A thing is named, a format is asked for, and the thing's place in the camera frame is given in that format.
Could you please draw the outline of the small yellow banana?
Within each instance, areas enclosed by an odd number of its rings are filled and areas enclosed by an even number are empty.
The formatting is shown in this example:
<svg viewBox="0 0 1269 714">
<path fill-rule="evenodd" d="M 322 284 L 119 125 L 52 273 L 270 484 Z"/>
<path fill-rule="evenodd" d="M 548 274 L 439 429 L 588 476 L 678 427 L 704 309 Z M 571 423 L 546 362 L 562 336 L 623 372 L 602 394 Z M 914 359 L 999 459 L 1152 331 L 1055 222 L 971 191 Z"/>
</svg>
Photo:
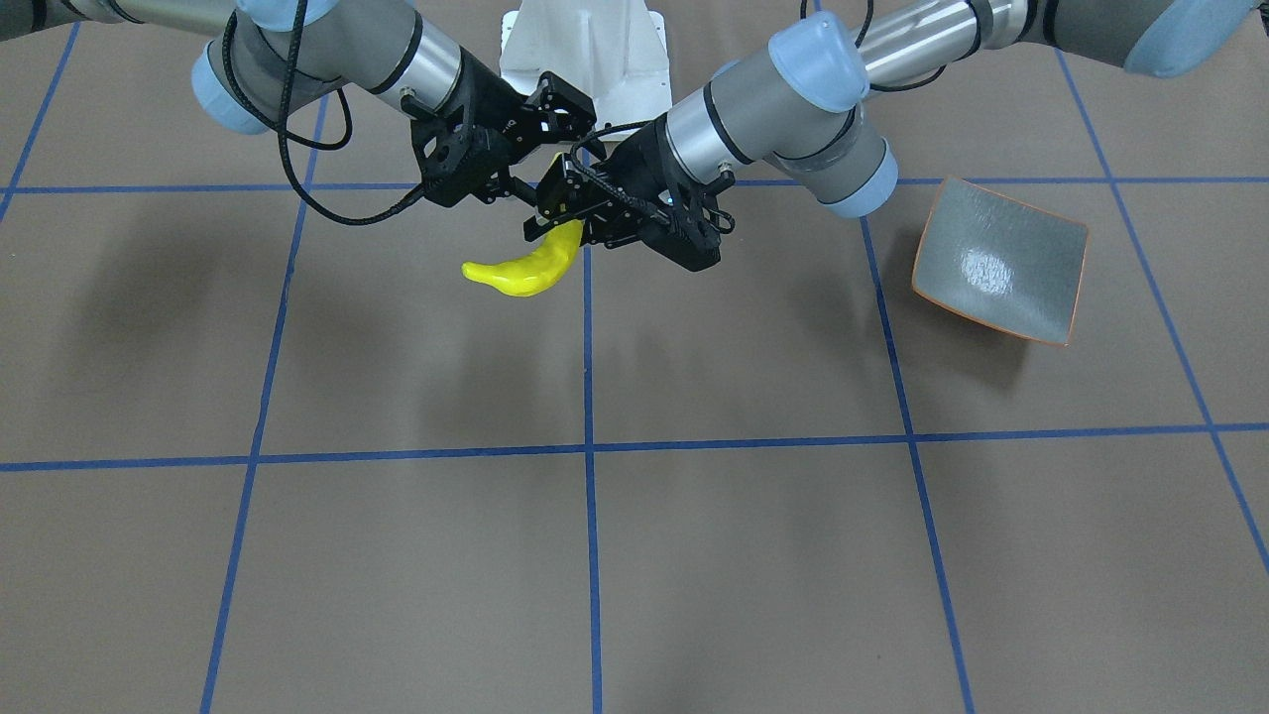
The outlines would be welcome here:
<svg viewBox="0 0 1269 714">
<path fill-rule="evenodd" d="M 563 279 L 576 261 L 582 241 L 584 222 L 572 219 L 544 232 L 541 243 L 525 256 L 497 264 L 463 263 L 462 275 L 500 294 L 530 298 L 549 290 Z"/>
</svg>

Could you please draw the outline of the grey square plate orange rim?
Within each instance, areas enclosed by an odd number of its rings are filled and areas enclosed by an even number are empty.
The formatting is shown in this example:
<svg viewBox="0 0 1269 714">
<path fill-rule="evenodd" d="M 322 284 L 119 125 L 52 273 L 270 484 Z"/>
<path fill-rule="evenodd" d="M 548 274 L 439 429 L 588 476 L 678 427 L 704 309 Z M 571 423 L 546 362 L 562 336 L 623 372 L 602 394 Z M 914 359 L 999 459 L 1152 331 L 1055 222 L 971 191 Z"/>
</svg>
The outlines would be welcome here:
<svg viewBox="0 0 1269 714">
<path fill-rule="evenodd" d="M 914 293 L 1011 337 L 1068 345 L 1088 224 L 964 178 L 945 178 L 914 259 Z"/>
</svg>

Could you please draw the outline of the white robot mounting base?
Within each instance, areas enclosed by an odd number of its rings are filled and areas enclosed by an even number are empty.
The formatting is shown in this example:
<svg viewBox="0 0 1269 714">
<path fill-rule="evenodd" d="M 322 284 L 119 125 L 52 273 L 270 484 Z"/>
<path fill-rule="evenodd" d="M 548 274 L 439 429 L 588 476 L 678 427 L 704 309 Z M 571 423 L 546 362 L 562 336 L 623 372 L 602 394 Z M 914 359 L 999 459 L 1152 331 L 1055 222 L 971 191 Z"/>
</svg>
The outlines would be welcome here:
<svg viewBox="0 0 1269 714">
<path fill-rule="evenodd" d="M 593 99 L 598 126 L 673 105 L 666 23 L 643 1 L 522 1 L 503 15 L 499 67 L 522 94 L 552 72 Z"/>
</svg>

